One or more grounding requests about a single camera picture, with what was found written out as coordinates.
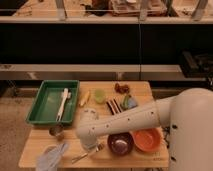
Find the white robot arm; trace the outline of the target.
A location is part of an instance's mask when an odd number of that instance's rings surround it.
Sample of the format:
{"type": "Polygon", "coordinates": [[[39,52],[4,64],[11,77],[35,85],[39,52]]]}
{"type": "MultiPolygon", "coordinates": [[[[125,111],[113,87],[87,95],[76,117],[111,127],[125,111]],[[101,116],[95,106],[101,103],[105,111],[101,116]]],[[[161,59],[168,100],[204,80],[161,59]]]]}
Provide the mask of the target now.
{"type": "Polygon", "coordinates": [[[76,135],[90,149],[100,136],[159,126],[170,128],[169,171],[213,171],[213,91],[208,89],[187,89],[102,119],[88,109],[76,135]]]}

